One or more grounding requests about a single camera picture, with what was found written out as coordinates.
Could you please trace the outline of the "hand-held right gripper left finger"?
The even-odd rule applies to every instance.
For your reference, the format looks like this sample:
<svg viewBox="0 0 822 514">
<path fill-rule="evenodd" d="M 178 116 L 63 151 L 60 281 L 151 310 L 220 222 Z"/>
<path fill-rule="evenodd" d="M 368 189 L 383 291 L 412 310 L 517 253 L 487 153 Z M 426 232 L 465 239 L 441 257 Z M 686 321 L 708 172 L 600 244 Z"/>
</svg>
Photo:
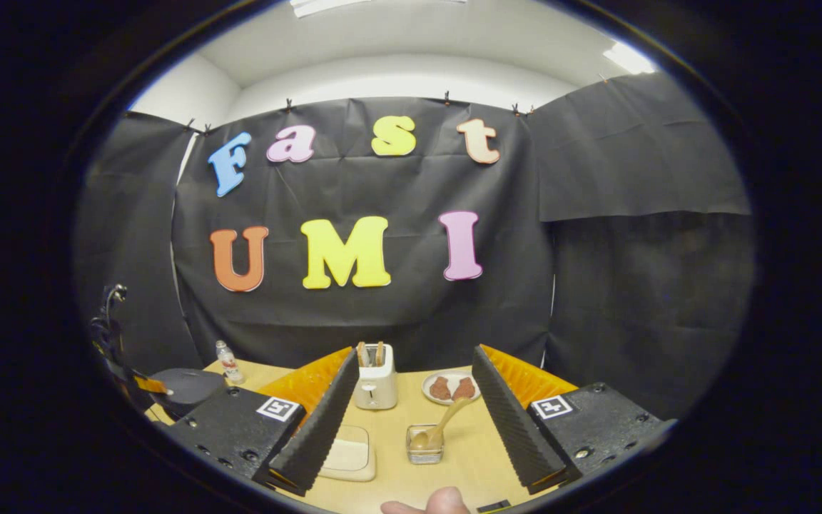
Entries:
<svg viewBox="0 0 822 514">
<path fill-rule="evenodd" d="M 257 390 L 226 387 L 168 429 L 173 442 L 229 475 L 305 495 L 313 487 L 358 381 L 343 348 Z"/>
</svg>

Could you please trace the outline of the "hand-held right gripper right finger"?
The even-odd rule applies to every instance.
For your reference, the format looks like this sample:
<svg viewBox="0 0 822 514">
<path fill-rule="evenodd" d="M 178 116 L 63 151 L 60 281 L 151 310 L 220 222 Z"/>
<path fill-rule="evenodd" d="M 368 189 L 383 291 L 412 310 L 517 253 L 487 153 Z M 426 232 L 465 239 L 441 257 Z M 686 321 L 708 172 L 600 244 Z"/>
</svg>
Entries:
<svg viewBox="0 0 822 514">
<path fill-rule="evenodd" d="M 535 494 L 652 449 L 674 425 L 606 383 L 574 386 L 486 345 L 471 368 L 517 478 Z"/>
</svg>

